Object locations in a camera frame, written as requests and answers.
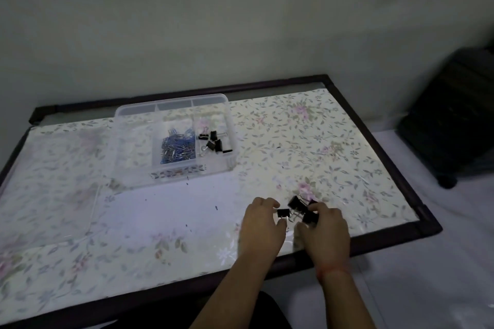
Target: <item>table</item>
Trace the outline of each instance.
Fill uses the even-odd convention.
[[[286,206],[296,193],[339,207],[352,255],[441,231],[329,77],[249,86],[309,81],[326,88],[231,102],[241,149],[231,172],[137,190],[101,178],[84,238],[2,256],[0,323],[88,326],[144,302],[211,291],[235,261],[240,222],[253,196]],[[91,130],[82,153],[104,162],[95,155],[104,151],[111,123],[35,127],[25,140]],[[310,266],[290,224],[269,276]]]

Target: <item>plastic box compartment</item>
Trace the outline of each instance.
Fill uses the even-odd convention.
[[[200,133],[216,130],[223,150],[201,151],[207,141]],[[170,130],[178,134],[189,128],[195,136],[195,158],[162,164],[162,143]],[[108,176],[127,187],[151,185],[170,180],[231,170],[238,155],[230,105],[223,94],[191,96],[162,101],[130,104],[115,112]]]

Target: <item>red string bracelet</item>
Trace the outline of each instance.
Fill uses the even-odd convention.
[[[334,272],[334,271],[340,271],[344,272],[347,274],[350,274],[350,271],[348,269],[348,266],[346,264],[325,264],[325,265],[319,265],[316,267],[316,277],[319,283],[321,284],[323,282],[323,277],[325,274]]]

